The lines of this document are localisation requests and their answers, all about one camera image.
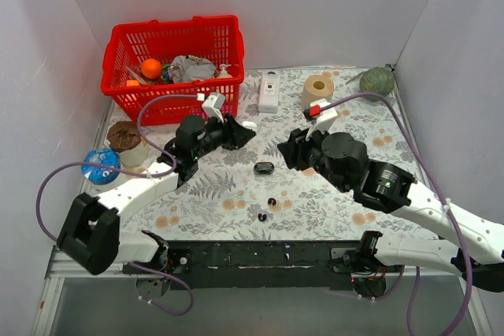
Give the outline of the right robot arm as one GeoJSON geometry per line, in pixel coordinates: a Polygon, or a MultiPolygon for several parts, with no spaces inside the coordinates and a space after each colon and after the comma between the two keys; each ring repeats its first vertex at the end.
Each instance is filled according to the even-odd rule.
{"type": "Polygon", "coordinates": [[[355,250],[336,258],[338,269],[418,266],[452,273],[482,290],[503,291],[501,224],[455,204],[448,215],[435,193],[412,174],[369,158],[366,145],[347,133],[317,131],[312,138],[307,133],[295,129],[277,146],[290,169],[312,168],[340,192],[352,192],[363,207],[414,222],[438,236],[422,242],[366,231],[355,250]]]}

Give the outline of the black earbud charging case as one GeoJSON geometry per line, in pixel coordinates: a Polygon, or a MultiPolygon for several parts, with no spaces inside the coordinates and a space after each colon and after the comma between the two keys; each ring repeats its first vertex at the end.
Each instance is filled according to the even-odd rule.
{"type": "Polygon", "coordinates": [[[275,170],[275,165],[272,162],[263,161],[257,162],[254,165],[254,172],[257,175],[271,175],[275,170]]]}

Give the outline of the white earbud charging case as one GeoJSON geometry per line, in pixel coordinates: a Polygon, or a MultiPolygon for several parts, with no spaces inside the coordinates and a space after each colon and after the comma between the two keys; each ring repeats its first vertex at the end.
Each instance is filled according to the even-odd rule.
{"type": "Polygon", "coordinates": [[[243,121],[242,126],[254,130],[257,128],[256,123],[252,121],[243,121]]]}

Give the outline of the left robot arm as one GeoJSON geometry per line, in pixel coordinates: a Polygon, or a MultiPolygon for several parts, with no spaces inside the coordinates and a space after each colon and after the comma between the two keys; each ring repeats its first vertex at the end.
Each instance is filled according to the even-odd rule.
{"type": "Polygon", "coordinates": [[[137,212],[160,196],[173,192],[198,170],[198,161],[219,148],[238,150],[255,135],[256,124],[239,123],[226,114],[203,120],[185,117],[163,153],[142,177],[130,179],[92,197],[81,194],[71,205],[57,237],[57,247],[92,275],[114,263],[141,263],[158,273],[168,262],[167,243],[151,231],[121,234],[120,229],[137,212]]]}

